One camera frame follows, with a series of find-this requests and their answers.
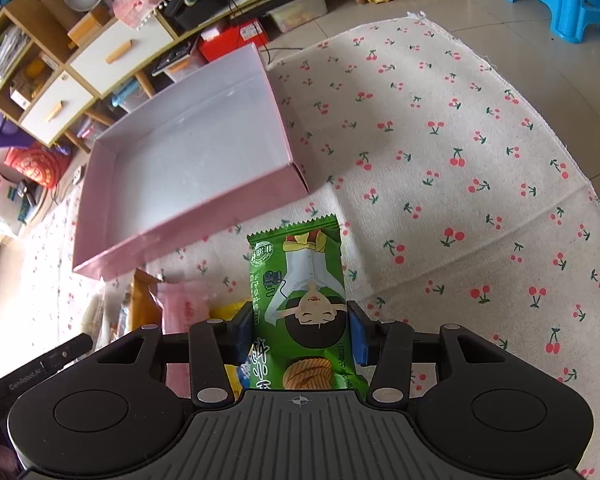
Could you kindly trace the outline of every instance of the red shoebox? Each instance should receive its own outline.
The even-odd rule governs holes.
[[[241,25],[226,28],[219,36],[212,40],[201,40],[198,49],[208,62],[233,52],[247,43],[263,46],[269,43],[267,33],[264,32],[258,20],[251,20]]]

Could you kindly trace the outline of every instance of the cartoon woman illustration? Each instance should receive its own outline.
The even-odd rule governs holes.
[[[282,245],[286,256],[286,275],[264,316],[265,321],[273,325],[284,317],[291,337],[308,348],[326,348],[334,344],[346,326],[344,286],[327,270],[326,243],[327,236],[320,230],[286,238]],[[337,296],[325,296],[320,291],[322,288],[330,289]],[[304,291],[304,294],[300,298],[296,296],[289,299],[297,291]],[[285,308],[279,310],[285,302]],[[336,323],[333,326],[324,326],[334,321]]]

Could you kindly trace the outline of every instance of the green wrapper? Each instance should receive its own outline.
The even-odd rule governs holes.
[[[335,215],[253,234],[251,388],[355,388]]]

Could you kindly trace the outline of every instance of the white drawer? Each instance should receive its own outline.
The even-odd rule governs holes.
[[[106,58],[129,40],[131,48],[117,60],[107,63]],[[139,30],[116,22],[74,59],[71,68],[104,96],[123,77],[131,76],[138,65],[171,41],[173,39],[155,16]]]
[[[48,146],[64,132],[92,99],[94,97],[87,89],[67,72],[62,72],[31,106],[20,124]],[[62,107],[51,117],[58,103],[61,103]]]

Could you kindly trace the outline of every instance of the pink box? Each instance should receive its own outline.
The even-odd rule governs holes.
[[[308,195],[253,45],[169,86],[95,143],[74,271],[110,280]]]

